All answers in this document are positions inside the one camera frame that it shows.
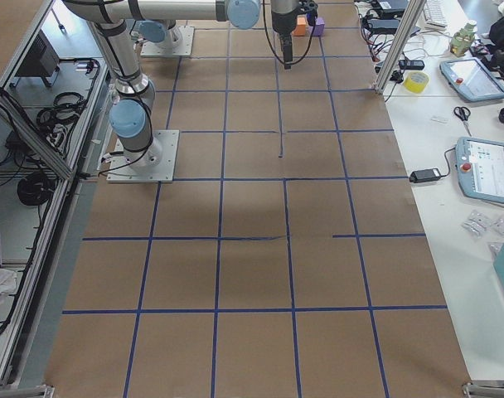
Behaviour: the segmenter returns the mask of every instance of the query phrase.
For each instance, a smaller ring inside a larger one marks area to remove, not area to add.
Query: metal mounting plate
[[[172,182],[175,172],[175,162],[177,160],[178,130],[155,130],[154,139],[162,145],[162,160],[154,165],[144,168],[134,169],[125,166],[117,171],[107,174],[108,182],[133,183],[133,182]],[[123,145],[118,140],[114,151],[123,151]],[[110,168],[122,167],[126,163],[123,156],[112,159]]]
[[[143,43],[141,56],[146,58],[164,58],[167,56],[190,56],[193,47],[194,27],[178,27],[182,33],[182,43],[172,49],[163,49],[147,41]]]

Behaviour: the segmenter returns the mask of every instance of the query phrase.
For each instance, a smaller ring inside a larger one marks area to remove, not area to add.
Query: scissors
[[[472,137],[471,132],[469,131],[469,123],[468,119],[469,116],[471,115],[471,110],[465,106],[455,106],[453,109],[454,115],[462,120],[462,123],[464,124],[464,127],[466,128],[466,131],[468,132],[468,135]]]

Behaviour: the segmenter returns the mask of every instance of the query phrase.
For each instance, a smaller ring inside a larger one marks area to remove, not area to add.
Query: yellow tape roll
[[[429,83],[429,77],[424,72],[414,71],[409,73],[403,85],[408,91],[419,94],[427,83]]]

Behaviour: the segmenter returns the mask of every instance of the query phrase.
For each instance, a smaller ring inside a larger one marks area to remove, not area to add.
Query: end effector
[[[285,69],[291,69],[293,62],[293,38],[291,32],[296,29],[298,15],[307,15],[308,24],[315,26],[317,4],[313,0],[272,0],[272,27],[279,34]]]

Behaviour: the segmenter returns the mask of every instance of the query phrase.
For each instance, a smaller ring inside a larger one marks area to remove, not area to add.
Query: orange block
[[[298,16],[296,21],[296,29],[293,30],[293,36],[305,36],[306,27],[308,26],[308,22],[305,19],[305,16]]]

